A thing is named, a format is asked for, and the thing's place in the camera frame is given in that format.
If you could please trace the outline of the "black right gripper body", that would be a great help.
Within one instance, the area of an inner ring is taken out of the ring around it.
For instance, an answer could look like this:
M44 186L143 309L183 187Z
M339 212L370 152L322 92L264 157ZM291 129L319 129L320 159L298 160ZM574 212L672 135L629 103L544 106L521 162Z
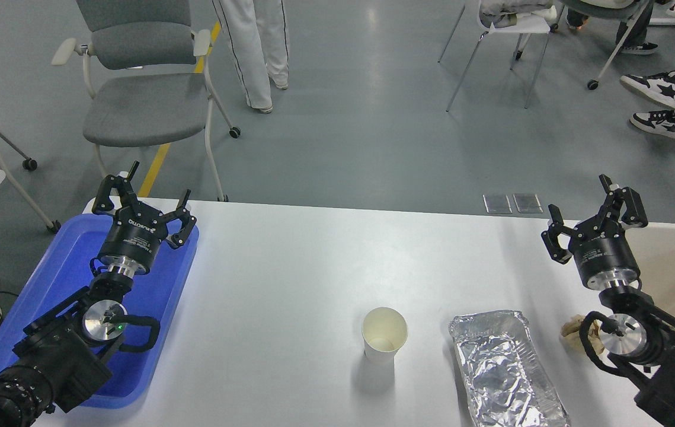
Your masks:
M582 283L633 283L640 270L621 222L582 221L575 226L568 251Z

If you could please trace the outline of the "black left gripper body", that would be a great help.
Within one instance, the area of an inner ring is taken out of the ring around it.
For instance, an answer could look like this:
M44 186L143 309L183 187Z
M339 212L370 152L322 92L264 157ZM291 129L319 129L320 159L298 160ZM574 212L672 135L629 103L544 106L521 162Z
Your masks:
M149 205L121 206L115 211L113 224L98 252L101 264L109 265L126 257L137 264L137 273L149 273L159 246L168 235L166 224L158 224L162 212Z

